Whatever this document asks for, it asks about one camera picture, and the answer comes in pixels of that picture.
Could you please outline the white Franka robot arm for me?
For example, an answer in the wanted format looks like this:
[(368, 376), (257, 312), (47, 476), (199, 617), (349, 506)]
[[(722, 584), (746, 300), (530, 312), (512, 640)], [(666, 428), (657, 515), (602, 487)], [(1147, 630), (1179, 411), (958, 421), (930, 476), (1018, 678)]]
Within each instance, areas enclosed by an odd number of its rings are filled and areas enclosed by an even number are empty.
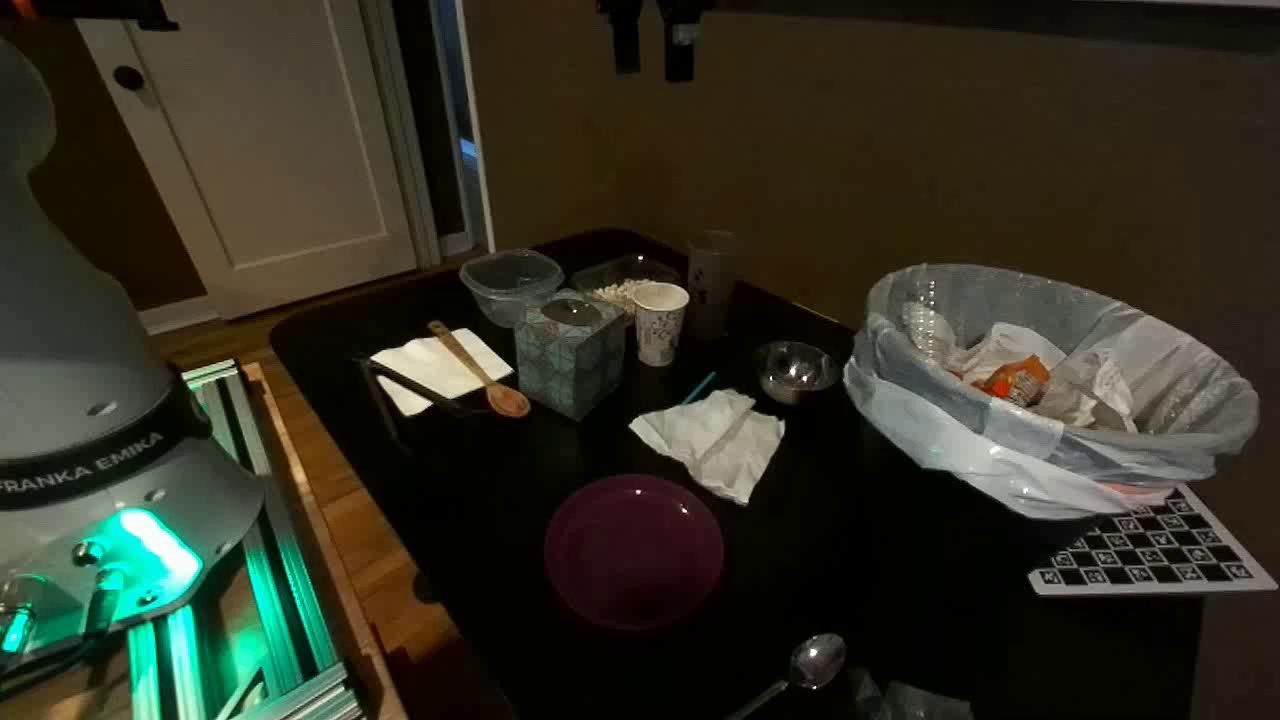
[(0, 44), (0, 674), (181, 610), (264, 506), (36, 200), (52, 143), (44, 75)]

